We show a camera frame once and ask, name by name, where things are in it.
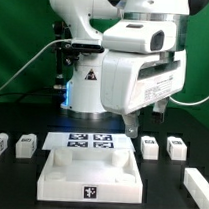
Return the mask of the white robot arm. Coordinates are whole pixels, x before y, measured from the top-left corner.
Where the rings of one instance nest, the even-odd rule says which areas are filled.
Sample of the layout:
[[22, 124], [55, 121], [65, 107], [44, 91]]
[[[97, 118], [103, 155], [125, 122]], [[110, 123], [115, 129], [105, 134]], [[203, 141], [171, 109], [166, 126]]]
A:
[[186, 74], [188, 18], [209, 0], [49, 0], [70, 34], [59, 55], [74, 67], [61, 108], [76, 118], [120, 114], [138, 136], [140, 110], [164, 121]]

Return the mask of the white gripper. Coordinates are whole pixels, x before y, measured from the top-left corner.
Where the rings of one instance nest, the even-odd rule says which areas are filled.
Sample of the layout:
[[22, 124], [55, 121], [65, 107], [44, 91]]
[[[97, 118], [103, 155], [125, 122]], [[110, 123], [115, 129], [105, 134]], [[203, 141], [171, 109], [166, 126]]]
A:
[[106, 111], [123, 115], [125, 134], [129, 138], [138, 136], [139, 114], [136, 110], [153, 103], [153, 122], [164, 122], [169, 101], [166, 97], [183, 89], [186, 58], [185, 50], [168, 54], [164, 59], [160, 54], [116, 51], [110, 51], [104, 57], [101, 103]]

